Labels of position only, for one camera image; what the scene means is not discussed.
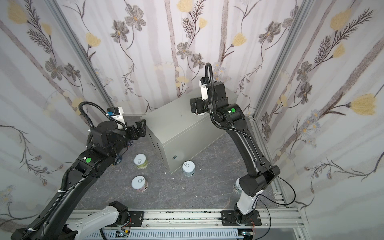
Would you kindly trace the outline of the teal labelled white-lid can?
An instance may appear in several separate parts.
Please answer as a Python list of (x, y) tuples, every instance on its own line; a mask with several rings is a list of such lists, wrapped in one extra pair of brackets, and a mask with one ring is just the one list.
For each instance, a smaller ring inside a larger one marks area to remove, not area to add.
[(203, 113), (194, 113), (194, 114), (197, 115), (197, 116), (203, 116), (203, 115), (207, 114), (207, 112), (203, 112)]

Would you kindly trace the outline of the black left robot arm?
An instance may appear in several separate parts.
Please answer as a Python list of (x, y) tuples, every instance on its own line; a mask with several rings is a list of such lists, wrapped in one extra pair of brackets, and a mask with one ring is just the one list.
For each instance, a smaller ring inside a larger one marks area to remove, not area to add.
[(89, 188), (115, 163), (129, 142), (145, 137), (146, 120), (122, 130), (105, 121), (89, 130), (86, 150), (65, 171), (61, 187), (45, 209), (27, 228), (17, 229), (13, 240), (71, 240), (78, 234), (66, 222)]

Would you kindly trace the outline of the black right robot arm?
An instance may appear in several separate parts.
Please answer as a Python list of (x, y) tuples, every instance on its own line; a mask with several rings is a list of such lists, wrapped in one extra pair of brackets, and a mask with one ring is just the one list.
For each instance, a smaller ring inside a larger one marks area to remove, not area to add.
[(210, 83), (202, 78), (199, 87), (201, 96), (190, 99), (191, 112), (209, 114), (213, 125), (226, 131), (240, 152), (247, 174), (239, 179), (242, 193), (235, 212), (239, 218), (248, 217), (254, 211), (259, 195), (280, 174), (280, 169), (273, 166), (258, 147), (239, 105), (229, 103), (224, 84)]

